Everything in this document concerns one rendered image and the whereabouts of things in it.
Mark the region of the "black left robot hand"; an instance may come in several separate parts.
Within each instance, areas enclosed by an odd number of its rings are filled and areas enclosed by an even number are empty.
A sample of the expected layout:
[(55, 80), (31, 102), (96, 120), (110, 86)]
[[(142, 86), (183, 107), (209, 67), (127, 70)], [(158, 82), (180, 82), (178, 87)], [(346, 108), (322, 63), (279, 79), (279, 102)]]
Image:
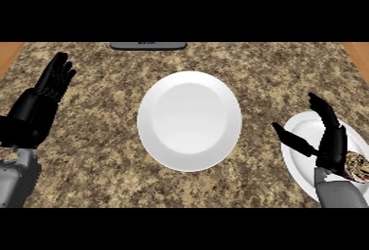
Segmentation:
[(0, 115), (2, 147), (37, 148), (43, 143), (76, 73), (68, 54), (59, 52), (36, 85), (25, 89), (17, 99), (8, 115)]

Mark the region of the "brown swirled cupcake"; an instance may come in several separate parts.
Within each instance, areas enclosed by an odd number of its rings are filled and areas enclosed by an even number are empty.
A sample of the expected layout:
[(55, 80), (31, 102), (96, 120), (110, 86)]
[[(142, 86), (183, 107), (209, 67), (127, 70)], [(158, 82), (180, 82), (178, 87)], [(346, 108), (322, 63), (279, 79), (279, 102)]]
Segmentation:
[(369, 161), (365, 156), (355, 151), (346, 154), (344, 174), (346, 177), (358, 183), (369, 183)]

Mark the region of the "dark grey appliance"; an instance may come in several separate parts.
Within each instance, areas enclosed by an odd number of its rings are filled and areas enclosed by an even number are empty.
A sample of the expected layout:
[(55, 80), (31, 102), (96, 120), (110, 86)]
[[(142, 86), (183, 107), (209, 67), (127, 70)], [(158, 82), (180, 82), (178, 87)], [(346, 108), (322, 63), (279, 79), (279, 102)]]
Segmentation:
[(172, 51), (186, 48), (186, 42), (111, 42), (116, 50), (127, 51)]

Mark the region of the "large white oval plate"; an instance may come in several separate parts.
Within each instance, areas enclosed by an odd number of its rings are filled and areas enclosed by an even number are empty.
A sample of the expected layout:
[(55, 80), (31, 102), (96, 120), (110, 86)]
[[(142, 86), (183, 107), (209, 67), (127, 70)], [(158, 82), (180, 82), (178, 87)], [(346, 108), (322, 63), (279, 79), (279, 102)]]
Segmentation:
[(241, 107), (226, 84), (201, 71), (163, 77), (145, 94), (138, 128), (160, 164), (182, 172), (210, 169), (231, 154), (241, 136)]

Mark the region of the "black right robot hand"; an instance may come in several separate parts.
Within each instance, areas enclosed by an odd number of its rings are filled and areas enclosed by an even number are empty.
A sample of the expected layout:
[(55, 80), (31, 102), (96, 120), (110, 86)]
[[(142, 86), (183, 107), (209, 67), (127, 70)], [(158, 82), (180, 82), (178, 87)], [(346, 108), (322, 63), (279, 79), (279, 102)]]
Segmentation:
[(321, 116), (325, 133), (321, 140), (319, 148), (307, 143), (307, 141), (288, 132), (282, 126), (275, 122), (273, 127), (276, 130), (281, 142), (297, 150), (307, 157), (315, 155), (316, 166), (330, 170), (334, 174), (344, 175), (344, 163), (347, 154), (347, 133), (346, 127), (338, 123), (335, 111), (330, 103), (313, 93), (310, 97), (310, 108)]

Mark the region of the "small white plate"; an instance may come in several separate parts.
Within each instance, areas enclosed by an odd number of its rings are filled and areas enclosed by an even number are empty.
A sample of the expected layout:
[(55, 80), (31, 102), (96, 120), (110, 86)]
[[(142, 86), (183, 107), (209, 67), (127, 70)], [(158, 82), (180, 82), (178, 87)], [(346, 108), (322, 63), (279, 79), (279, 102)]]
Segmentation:
[[(347, 149), (358, 152), (369, 160), (369, 144), (358, 134), (355, 129), (341, 121), (347, 133)], [(302, 137), (313, 147), (319, 147), (325, 133), (322, 118), (315, 111), (304, 111), (296, 114), (287, 121), (284, 129)], [(316, 156), (307, 157), (304, 154), (281, 145), (284, 163), (294, 181), (315, 200), (319, 200), (315, 188), (315, 167)], [(353, 182), (369, 203), (369, 184)]]

